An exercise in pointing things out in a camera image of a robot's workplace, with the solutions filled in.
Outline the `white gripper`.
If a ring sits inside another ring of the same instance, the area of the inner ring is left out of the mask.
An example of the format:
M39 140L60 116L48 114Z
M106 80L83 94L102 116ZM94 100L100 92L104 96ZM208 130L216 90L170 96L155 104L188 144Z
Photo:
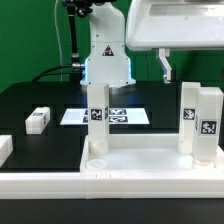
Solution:
M163 80L174 82L169 49L224 47L224 0L132 0L126 45L132 51L158 49Z

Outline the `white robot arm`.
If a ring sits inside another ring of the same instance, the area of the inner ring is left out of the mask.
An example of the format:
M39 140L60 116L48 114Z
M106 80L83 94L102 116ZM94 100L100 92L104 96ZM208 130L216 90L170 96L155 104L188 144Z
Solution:
M224 0L132 0L127 15L112 3L95 3L90 14L90 55L82 85L133 85L125 50L157 52L165 83L173 81L172 50L224 48Z

